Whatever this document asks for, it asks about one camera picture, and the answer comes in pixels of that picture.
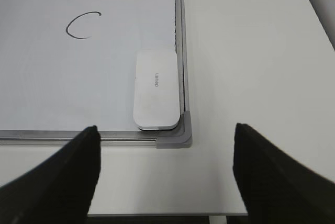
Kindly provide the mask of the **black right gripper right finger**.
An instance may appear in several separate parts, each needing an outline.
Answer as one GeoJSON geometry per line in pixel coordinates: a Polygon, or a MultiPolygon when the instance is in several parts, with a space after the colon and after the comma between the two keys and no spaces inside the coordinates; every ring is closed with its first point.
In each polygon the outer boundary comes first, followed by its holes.
{"type": "Polygon", "coordinates": [[[249,223],[334,223],[334,182],[247,124],[236,124],[232,169],[249,223]]]}

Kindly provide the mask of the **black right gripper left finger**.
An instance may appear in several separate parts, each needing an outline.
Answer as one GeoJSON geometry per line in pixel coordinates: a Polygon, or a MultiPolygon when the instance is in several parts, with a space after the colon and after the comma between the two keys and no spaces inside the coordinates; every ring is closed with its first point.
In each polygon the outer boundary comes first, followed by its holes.
{"type": "Polygon", "coordinates": [[[101,171],[101,136],[87,127],[1,187],[1,223],[86,223],[101,171]]]}

